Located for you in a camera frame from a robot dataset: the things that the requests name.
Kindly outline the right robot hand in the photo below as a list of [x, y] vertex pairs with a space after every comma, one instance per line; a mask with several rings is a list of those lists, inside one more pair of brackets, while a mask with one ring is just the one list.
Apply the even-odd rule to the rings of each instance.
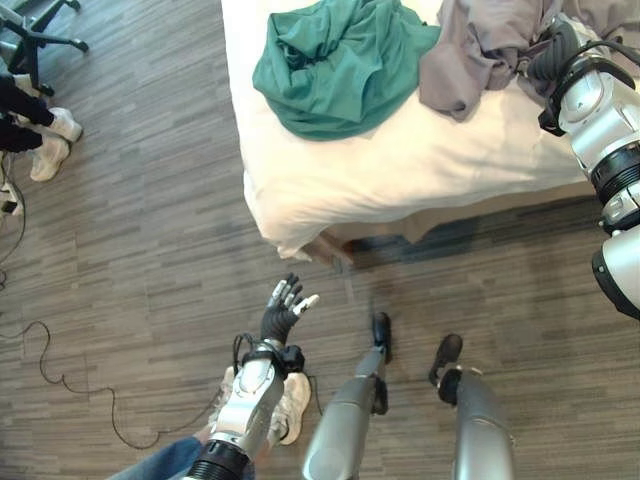
[[575, 18], [559, 14], [518, 60], [521, 88], [532, 98], [548, 96], [567, 71], [578, 50], [600, 37]]

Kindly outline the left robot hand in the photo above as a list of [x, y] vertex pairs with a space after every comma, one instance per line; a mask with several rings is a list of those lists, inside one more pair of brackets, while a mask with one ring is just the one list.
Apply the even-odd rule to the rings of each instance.
[[286, 344], [293, 326], [320, 299], [317, 294], [304, 297], [302, 290], [300, 277], [293, 273], [278, 281], [266, 303], [261, 321], [261, 340]]

